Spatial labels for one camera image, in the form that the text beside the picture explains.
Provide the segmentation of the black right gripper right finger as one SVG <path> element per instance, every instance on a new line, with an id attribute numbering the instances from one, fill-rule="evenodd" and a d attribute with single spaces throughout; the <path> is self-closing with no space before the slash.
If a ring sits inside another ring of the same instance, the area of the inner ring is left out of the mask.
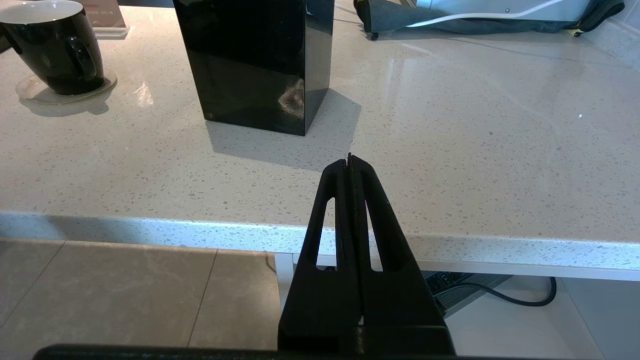
<path id="1" fill-rule="evenodd" d="M 374 168 L 349 156 L 350 217 L 358 269 L 361 354 L 455 354 L 450 331 L 428 289 Z"/>

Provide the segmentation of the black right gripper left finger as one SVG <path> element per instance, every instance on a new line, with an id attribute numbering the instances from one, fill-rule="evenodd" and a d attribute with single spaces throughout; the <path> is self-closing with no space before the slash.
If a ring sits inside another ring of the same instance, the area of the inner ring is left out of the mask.
<path id="1" fill-rule="evenodd" d="M 317 267 L 327 203 L 334 200 L 336 271 Z M 318 183 L 304 242 L 278 324 L 278 350 L 343 353 L 361 317 L 354 246 L 346 204 L 346 160 L 327 166 Z"/>

